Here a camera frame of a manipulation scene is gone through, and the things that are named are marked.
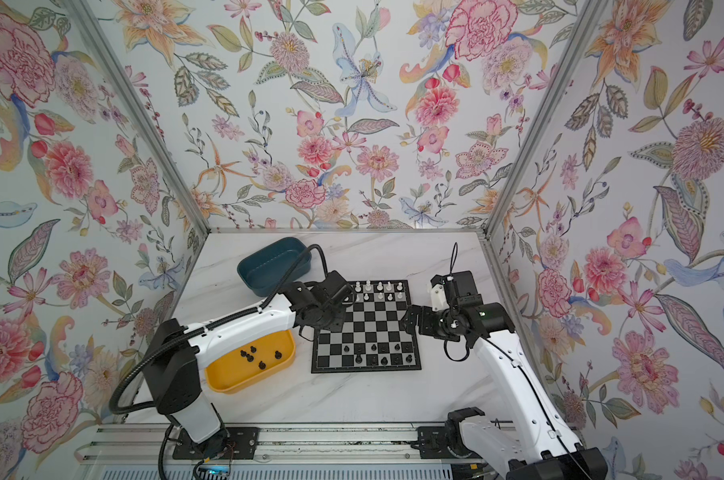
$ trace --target pink cosmos flower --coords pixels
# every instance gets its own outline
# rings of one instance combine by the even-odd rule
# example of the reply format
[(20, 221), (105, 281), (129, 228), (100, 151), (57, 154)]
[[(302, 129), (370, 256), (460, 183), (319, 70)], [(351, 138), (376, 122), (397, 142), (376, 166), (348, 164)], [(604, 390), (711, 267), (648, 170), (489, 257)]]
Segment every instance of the pink cosmos flower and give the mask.
[(488, 55), (508, 39), (516, 17), (510, 0), (462, 0), (450, 17), (446, 46), (455, 45), (456, 60)]
[(231, 0), (232, 5), (224, 5), (224, 8), (232, 13), (232, 18), (243, 13), (245, 17), (250, 18), (250, 12), (258, 9), (260, 3), (251, 3), (251, 0)]
[(672, 171), (684, 180), (706, 180), (724, 165), (724, 121), (694, 121), (679, 131)]
[(495, 114), (487, 118), (487, 134), (497, 137), (501, 135), (501, 114)]
[(114, 197), (108, 192), (108, 187), (103, 180), (96, 180), (96, 186), (90, 187), (87, 193), (87, 206), (90, 215), (98, 220), (103, 216), (112, 216), (119, 211)]
[(373, 210), (367, 215), (367, 223), (373, 228), (383, 228), (391, 222), (391, 218), (384, 211), (379, 209)]
[(298, 136), (316, 135), (322, 131), (324, 120), (304, 110), (298, 112)]
[(367, 141), (366, 138), (357, 140), (357, 137), (360, 136), (359, 134), (354, 134), (353, 136), (349, 137), (348, 132), (344, 132), (344, 134), (341, 136), (343, 137), (342, 140), (338, 137), (333, 137), (333, 141), (338, 144), (334, 148), (336, 150), (346, 149), (348, 153), (351, 153), (352, 148), (362, 148), (362, 144)]
[(530, 43), (515, 37), (502, 44), (489, 56), (482, 66), (482, 86), (485, 91), (503, 88), (520, 79), (532, 55)]
[(48, 285), (52, 281), (51, 278), (48, 279), (47, 282), (45, 282), (46, 276), (47, 269), (45, 268), (40, 268), (40, 271), (37, 272), (36, 281), (34, 281), (29, 272), (23, 274), (23, 283), (26, 284), (26, 290), (15, 285), (7, 289), (7, 293), (23, 300), (18, 300), (17, 302), (5, 305), (5, 313), (10, 313), (13, 310), (22, 308), (23, 311), (21, 312), (21, 318), (26, 318), (26, 316), (31, 313), (32, 308), (34, 308), (34, 304), (43, 304), (45, 302), (45, 299), (40, 298), (40, 294), (44, 291), (45, 288), (48, 287)]
[(616, 249), (616, 253), (623, 258), (636, 258), (647, 253), (643, 238), (642, 226), (637, 217), (633, 216), (607, 235), (607, 245)]
[(132, 146), (130, 140), (124, 138), (121, 135), (117, 135), (117, 141), (114, 142), (114, 145), (116, 145), (117, 148), (122, 153), (124, 153), (127, 158), (131, 158), (136, 154), (136, 149)]
[(293, 183), (285, 191), (285, 199), (299, 208), (311, 208), (324, 202), (327, 195), (324, 186), (316, 180), (302, 179)]
[(460, 100), (456, 98), (456, 92), (452, 88), (432, 88), (418, 103), (416, 119), (425, 127), (444, 124), (458, 112), (459, 103)]
[(25, 317), (11, 320), (0, 317), (0, 383), (7, 382), (26, 362), (31, 348), (31, 333), (23, 325)]
[(133, 87), (147, 87), (148, 84), (141, 83), (146, 80), (146, 75), (143, 72), (137, 72), (135, 75), (132, 74), (132, 65), (125, 65), (125, 75), (130, 79)]
[(53, 188), (67, 198), (83, 197), (92, 182), (90, 157), (70, 141), (55, 142), (47, 151), (45, 168)]
[(447, 127), (432, 127), (426, 130), (423, 135), (418, 139), (418, 150), (426, 149), (433, 154), (438, 154), (442, 151), (442, 146), (445, 144), (447, 139), (447, 132), (450, 130)]
[(98, 91), (77, 58), (61, 55), (56, 60), (56, 92), (83, 119), (92, 121), (96, 116)]
[(586, 262), (586, 279), (597, 292), (615, 293), (626, 283), (626, 265), (606, 246), (592, 248)]
[(663, 413), (666, 405), (679, 407), (679, 392), (672, 387), (678, 381), (678, 370), (666, 365), (668, 352), (666, 349), (653, 351), (655, 337), (650, 330), (645, 336), (631, 331), (626, 333), (626, 344), (614, 339), (612, 355), (621, 365), (617, 368), (618, 390), (632, 394), (637, 406), (645, 404), (655, 413)]
[(159, 203), (159, 175), (157, 165), (149, 158), (146, 166), (139, 165), (130, 170), (133, 188), (130, 197), (146, 207), (149, 215), (154, 215)]
[(541, 79), (541, 83), (529, 85), (530, 90), (543, 90), (544, 88), (548, 87), (549, 83), (551, 83), (551, 80), (556, 76), (556, 72), (558, 71), (559, 65), (554, 64), (552, 65), (552, 69), (551, 71), (549, 71), (548, 75), (543, 70), (538, 72), (536, 76)]
[(97, 297), (108, 292), (108, 283), (111, 272), (101, 270), (108, 267), (106, 258), (96, 255), (96, 249), (85, 250), (82, 255), (79, 252), (71, 252), (69, 255), (71, 263), (63, 261), (60, 264), (65, 274), (54, 275), (50, 283), (58, 285), (58, 296), (64, 300), (72, 297), (70, 307), (83, 308), (87, 305), (90, 296)]
[(570, 287), (567, 279), (554, 269), (547, 268), (538, 276), (538, 288), (541, 303), (556, 318), (562, 318), (570, 312)]
[(55, 65), (40, 34), (0, 13), (0, 94), (15, 94), (30, 107), (48, 101), (55, 87)]
[(362, 153), (357, 156), (357, 170), (362, 175), (370, 174), (372, 178), (382, 182), (384, 178), (391, 177), (392, 172), (400, 167), (396, 162), (399, 157), (388, 147), (379, 149), (377, 145), (373, 145), (372, 150), (362, 147)]
[(264, 170), (264, 186), (275, 192), (281, 192), (293, 183), (290, 169), (282, 162), (277, 162)]
[(288, 73), (300, 73), (309, 66), (309, 50), (295, 33), (283, 33), (271, 41), (269, 52)]
[(651, 330), (651, 326), (655, 327), (655, 329), (659, 332), (666, 330), (666, 325), (658, 321), (658, 319), (653, 316), (663, 314), (663, 308), (660, 306), (647, 306), (647, 302), (653, 298), (652, 289), (648, 288), (642, 292), (642, 296), (637, 298), (639, 292), (638, 284), (636, 282), (629, 282), (629, 285), (632, 289), (631, 296), (623, 293), (623, 290), (618, 291), (626, 305), (631, 307), (628, 310), (629, 318), (634, 318), (634, 315), (639, 313), (639, 319), (642, 321), (646, 330)]
[(117, 235), (119, 239), (128, 245), (133, 240), (137, 240), (141, 237), (141, 229), (143, 228), (143, 222), (140, 220), (117, 220)]
[(244, 132), (240, 130), (239, 127), (233, 125), (232, 122), (220, 115), (215, 115), (213, 119), (213, 129), (215, 129), (217, 134), (221, 135), (221, 138), (228, 137), (229, 140), (239, 140), (239, 138), (244, 135)]
[(310, 165), (320, 165), (332, 154), (333, 145), (321, 135), (306, 137), (298, 146), (298, 155)]
[(703, 42), (703, 55), (700, 55), (698, 52), (691, 51), (688, 54), (688, 60), (690, 62), (695, 63), (695, 65), (685, 65), (685, 70), (698, 70), (699, 68), (702, 68), (700, 74), (698, 74), (698, 78), (703, 78), (708, 73), (708, 70), (711, 69), (714, 71), (714, 73), (724, 72), (724, 36), (722, 37), (722, 40), (719, 41), (717, 44), (717, 47), (712, 52), (712, 42), (707, 40)]
[(569, 249), (570, 240), (552, 233), (541, 243), (541, 262), (550, 270), (559, 271), (565, 263)]
[(426, 177), (427, 180), (434, 180), (435, 178), (444, 176), (442, 169), (439, 168), (432, 159), (420, 162), (418, 164), (418, 171), (420, 172), (420, 176)]
[(508, 151), (508, 148), (493, 149), (488, 144), (478, 141), (468, 152), (456, 155), (459, 167), (456, 177), (472, 178), (482, 175), (482, 172), (489, 170), (493, 165), (506, 158)]
[(578, 181), (577, 163), (578, 159), (575, 155), (568, 155), (567, 160), (562, 164), (562, 172), (559, 176), (562, 177), (562, 185), (565, 186), (565, 190), (568, 188), (571, 190), (576, 189), (576, 182)]
[(23, 446), (42, 453), (69, 431), (79, 415), (82, 382), (71, 372), (61, 372), (55, 382), (43, 382), (23, 417)]

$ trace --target white marble table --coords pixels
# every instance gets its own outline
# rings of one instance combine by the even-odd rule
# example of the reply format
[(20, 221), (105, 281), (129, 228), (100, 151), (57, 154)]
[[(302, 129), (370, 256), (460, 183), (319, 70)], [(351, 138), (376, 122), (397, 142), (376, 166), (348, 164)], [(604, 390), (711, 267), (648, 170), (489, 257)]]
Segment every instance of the white marble table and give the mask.
[[(281, 233), (212, 234), (204, 245), (175, 317), (181, 324), (239, 310), (259, 300), (237, 274), (245, 256), (284, 236), (319, 244), (329, 270), (348, 280), (408, 279), (413, 303), (430, 304), (426, 285), (447, 274), (453, 243), (459, 255), (454, 271), (472, 270), (485, 302), (500, 301), (476, 233)], [(319, 255), (302, 281), (321, 280)], [(496, 384), (475, 356), (464, 362), (445, 357), (442, 341), (419, 336), (422, 370), (401, 372), (310, 372), (311, 343), (298, 337), (292, 366), (233, 395), (203, 387), (225, 422), (432, 422), (457, 408), (478, 406), (497, 418), (508, 417)], [(463, 343), (448, 345), (454, 358)], [(150, 399), (146, 385), (136, 402)], [(128, 422), (160, 423), (153, 408), (135, 412)]]

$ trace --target yellow bin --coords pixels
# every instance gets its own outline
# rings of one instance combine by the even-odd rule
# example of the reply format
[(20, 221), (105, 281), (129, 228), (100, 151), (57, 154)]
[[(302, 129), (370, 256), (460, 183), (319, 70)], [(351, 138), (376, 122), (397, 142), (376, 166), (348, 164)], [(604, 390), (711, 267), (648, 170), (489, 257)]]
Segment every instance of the yellow bin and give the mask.
[[(248, 358), (242, 356), (241, 351), (252, 355), (253, 361), (248, 362)], [(282, 357), (275, 358), (275, 352), (280, 352)], [(288, 368), (293, 360), (295, 360), (295, 340), (292, 332), (285, 330), (263, 336), (250, 345), (242, 346), (222, 356), (204, 369), (204, 376), (214, 392), (235, 393)], [(261, 370), (258, 367), (260, 362), (266, 364), (265, 369)]]

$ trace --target wall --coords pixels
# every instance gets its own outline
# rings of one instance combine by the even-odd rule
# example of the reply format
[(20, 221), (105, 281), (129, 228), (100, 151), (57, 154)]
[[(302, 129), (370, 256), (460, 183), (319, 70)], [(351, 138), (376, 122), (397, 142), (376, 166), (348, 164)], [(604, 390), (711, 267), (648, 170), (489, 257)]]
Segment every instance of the wall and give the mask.
[(608, 478), (724, 478), (724, 0), (615, 0), (492, 242)]
[(0, 2), (0, 479), (73, 472), (200, 250), (124, 111), (57, 2)]
[(146, 108), (225, 230), (481, 225), (578, 13), (576, 0), (89, 5), (146, 72)]

